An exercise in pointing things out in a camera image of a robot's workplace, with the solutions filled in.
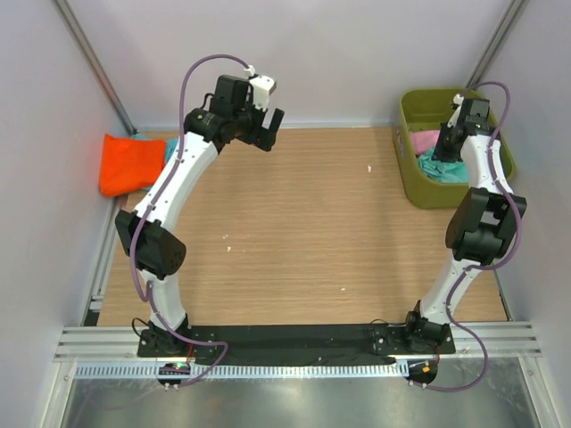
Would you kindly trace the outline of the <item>olive green plastic bin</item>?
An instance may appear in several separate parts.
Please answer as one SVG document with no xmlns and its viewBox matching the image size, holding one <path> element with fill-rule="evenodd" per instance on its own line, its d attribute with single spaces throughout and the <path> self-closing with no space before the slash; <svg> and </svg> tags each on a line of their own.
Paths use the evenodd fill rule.
<svg viewBox="0 0 571 428">
<path fill-rule="evenodd" d="M 470 136 L 460 155 L 468 171 L 466 184 L 443 184 L 427 177 L 418 166 L 418 157 L 410 141 L 410 133 L 438 130 L 448 122 L 452 99 L 463 94 L 465 99 L 486 99 L 475 90 L 461 88 L 415 89 L 401 96 L 400 126 L 393 134 L 401 181 L 409 201 L 421 209 L 456 208 L 469 188 L 485 188 L 492 193 L 511 192 L 509 181 L 516 172 L 508 145 L 501 135 L 501 118 L 494 115 L 490 103 L 491 136 Z"/>
</svg>

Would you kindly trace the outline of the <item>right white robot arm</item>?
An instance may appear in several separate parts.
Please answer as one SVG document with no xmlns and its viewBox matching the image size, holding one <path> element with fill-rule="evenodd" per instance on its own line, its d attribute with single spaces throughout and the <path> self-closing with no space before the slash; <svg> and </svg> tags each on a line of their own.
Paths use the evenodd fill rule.
<svg viewBox="0 0 571 428">
<path fill-rule="evenodd" d="M 461 298 L 480 272 L 505 257 L 526 210 L 525 198 L 513 194 L 505 176 L 489 101 L 457 94 L 453 105 L 434 153 L 439 160 L 466 165 L 468 191 L 446 230 L 450 256 L 401 332 L 403 345 L 414 353 L 437 350 L 451 341 L 452 316 Z"/>
</svg>

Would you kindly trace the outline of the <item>light blue folded t shirt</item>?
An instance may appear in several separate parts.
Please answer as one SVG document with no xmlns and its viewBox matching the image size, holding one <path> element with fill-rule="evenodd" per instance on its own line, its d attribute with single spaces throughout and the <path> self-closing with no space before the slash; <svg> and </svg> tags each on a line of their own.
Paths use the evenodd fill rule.
<svg viewBox="0 0 571 428">
<path fill-rule="evenodd" d="M 166 143 L 163 165 L 169 162 L 172 155 L 178 149 L 178 137 L 167 139 L 166 137 L 154 137 L 147 134 L 134 134 L 132 138 L 141 141 L 163 140 Z"/>
</svg>

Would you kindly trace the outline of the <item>orange folded t shirt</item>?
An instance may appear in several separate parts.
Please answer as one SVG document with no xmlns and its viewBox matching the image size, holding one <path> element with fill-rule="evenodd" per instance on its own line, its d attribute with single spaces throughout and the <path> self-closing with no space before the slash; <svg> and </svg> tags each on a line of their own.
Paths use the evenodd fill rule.
<svg viewBox="0 0 571 428">
<path fill-rule="evenodd" d="M 106 134 L 99 175 L 100 193 L 113 198 L 153 186 L 165 165 L 164 140 Z"/>
</svg>

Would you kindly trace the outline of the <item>pink t shirt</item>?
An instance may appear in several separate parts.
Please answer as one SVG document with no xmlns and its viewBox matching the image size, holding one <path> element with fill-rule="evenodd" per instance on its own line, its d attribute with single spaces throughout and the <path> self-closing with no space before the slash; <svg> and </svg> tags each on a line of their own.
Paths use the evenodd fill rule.
<svg viewBox="0 0 571 428">
<path fill-rule="evenodd" d="M 438 130 L 423 130 L 410 133 L 410 141 L 415 155 L 418 157 L 436 147 L 440 132 Z"/>
</svg>

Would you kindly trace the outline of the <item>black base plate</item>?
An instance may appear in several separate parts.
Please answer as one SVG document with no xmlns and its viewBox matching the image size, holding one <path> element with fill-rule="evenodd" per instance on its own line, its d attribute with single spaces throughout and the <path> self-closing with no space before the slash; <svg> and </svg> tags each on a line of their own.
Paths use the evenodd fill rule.
<svg viewBox="0 0 571 428">
<path fill-rule="evenodd" d="M 171 334 L 151 323 L 139 336 L 140 357 L 184 357 L 194 349 L 198 361 L 216 358 L 228 345 L 227 364 L 275 365 L 279 360 L 307 364 L 318 358 L 384 357 L 404 354 L 453 354 L 448 325 L 430 333 L 404 325 L 380 323 L 337 325 L 181 325 Z"/>
</svg>

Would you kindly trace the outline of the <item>teal t shirt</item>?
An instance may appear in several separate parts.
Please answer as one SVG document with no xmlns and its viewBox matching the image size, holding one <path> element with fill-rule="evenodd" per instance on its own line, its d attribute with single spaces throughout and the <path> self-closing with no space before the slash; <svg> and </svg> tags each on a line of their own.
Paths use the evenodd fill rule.
<svg viewBox="0 0 571 428">
<path fill-rule="evenodd" d="M 466 184 L 468 171 L 462 161 L 445 162 L 433 158 L 434 148 L 418 157 L 420 170 L 429 178 L 443 184 Z"/>
</svg>

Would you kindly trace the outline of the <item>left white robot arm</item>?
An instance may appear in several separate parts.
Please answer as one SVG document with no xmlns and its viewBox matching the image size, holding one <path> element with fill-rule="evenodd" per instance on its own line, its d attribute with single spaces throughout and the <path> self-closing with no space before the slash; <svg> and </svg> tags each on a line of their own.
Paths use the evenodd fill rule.
<svg viewBox="0 0 571 428">
<path fill-rule="evenodd" d="M 178 288 L 186 257 L 186 246 L 174 234 L 178 217 L 227 144 L 237 139 L 264 152 L 272 149 L 285 115 L 276 109 L 263 125 L 276 88 L 269 76 L 220 76 L 203 106 L 184 112 L 178 146 L 144 199 L 132 211 L 118 212 L 115 226 L 137 294 L 153 310 L 139 334 L 139 356 L 178 357 L 195 344 Z"/>
</svg>

